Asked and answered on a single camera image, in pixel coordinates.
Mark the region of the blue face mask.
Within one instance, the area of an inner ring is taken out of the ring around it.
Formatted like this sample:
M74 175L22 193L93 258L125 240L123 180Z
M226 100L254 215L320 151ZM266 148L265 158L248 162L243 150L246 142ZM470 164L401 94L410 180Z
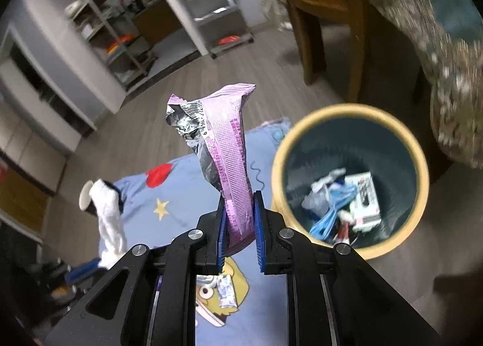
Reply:
M349 204L357 194L358 188L354 184L331 184L326 194L328 211L310 228L309 234L320 241L327 239L336 223L338 211Z

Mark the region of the brown wooden chair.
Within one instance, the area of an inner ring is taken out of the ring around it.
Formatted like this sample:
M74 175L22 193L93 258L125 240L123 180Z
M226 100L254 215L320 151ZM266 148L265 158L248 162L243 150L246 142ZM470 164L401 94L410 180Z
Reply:
M350 82L347 100L356 103L368 57L368 0L286 0L307 85L327 69L323 21L350 27Z

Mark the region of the small silver foil packet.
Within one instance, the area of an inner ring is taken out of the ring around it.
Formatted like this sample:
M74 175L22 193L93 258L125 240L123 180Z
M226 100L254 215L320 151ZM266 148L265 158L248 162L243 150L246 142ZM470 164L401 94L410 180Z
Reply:
M221 308L237 308L236 293L229 274L218 276L217 291Z

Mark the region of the clear plastic wrapper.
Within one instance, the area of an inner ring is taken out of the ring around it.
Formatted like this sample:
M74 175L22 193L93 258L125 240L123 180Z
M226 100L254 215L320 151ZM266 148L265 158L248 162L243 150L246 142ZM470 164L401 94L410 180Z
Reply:
M314 218L322 218L329 210L329 187L345 175L345 168L336 168L327 176L311 184L310 193L303 198L301 207L312 213Z

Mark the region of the white green medicine box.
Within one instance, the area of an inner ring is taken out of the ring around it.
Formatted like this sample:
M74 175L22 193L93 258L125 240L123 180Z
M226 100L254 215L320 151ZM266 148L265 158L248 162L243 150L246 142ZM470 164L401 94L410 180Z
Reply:
M376 195L373 176L370 172L345 176L346 184L354 184L358 188L358 194L350 202L349 209L354 215L355 232L370 232L381 221L381 210Z

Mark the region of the black white ceramic mug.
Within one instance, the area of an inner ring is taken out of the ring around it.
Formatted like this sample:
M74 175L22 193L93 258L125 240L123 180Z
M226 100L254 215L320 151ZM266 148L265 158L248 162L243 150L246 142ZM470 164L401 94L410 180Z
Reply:
M118 199L117 207L123 213L124 201L121 190L112 182L103 179L97 181L87 180L78 196L78 207L81 211L90 213L93 217L98 215L98 207L103 208L110 199Z

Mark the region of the metal kitchen shelf rack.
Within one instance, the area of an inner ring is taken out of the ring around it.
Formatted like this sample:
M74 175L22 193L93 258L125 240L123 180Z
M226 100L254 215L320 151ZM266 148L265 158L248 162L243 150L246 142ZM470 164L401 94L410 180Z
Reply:
M122 0L76 0L65 15L124 89L148 76L155 55Z

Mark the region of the purple snack wrapper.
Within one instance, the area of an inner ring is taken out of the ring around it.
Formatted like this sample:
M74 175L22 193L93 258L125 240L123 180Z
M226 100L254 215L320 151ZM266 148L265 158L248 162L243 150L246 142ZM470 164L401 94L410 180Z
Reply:
M223 197L229 255L254 240L253 192L242 118L242 108L254 90L254 84L229 84L193 101L173 94L166 108L166 122L197 155L204 178Z

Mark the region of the yellow rimmed teal trash bin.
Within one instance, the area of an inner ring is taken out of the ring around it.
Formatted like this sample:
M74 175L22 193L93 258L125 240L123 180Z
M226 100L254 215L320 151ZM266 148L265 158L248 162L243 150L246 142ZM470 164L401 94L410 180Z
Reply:
M416 137L371 106L315 111L285 135L273 160L272 207L288 227L331 246L349 229L365 259L401 245L419 224L429 170Z

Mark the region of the light blue cartoon blanket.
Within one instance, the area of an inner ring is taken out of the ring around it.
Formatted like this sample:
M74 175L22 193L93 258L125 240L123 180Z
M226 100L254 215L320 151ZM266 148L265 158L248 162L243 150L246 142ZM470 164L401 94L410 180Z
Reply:
M288 118L263 123L245 134L251 187L271 202L271 169L280 142L291 128ZM198 218L218 207L219 192L204 178L196 155L186 155L145 173L114 182L120 198L127 246L169 244L196 226ZM222 277L237 303L223 308L217 278L200 278L196 286L198 345L285 345L286 280L265 276L254 244L227 257Z

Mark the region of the red white paper cup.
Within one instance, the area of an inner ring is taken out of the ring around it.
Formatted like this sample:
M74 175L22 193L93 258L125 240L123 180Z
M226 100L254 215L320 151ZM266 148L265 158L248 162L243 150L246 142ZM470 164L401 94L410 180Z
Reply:
M347 210L339 210L337 212L337 217L339 219L339 227L335 237L335 244L344 243L351 245L350 233L352 227L355 225L354 215Z

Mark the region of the lace embroidered teal tablecloth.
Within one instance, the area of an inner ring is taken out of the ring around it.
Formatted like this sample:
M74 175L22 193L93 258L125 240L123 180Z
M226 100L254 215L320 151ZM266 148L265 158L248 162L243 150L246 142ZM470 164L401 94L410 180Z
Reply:
M440 149L482 168L482 8L472 0L366 1L414 45L431 85L430 125ZM286 28L286 0L261 2Z

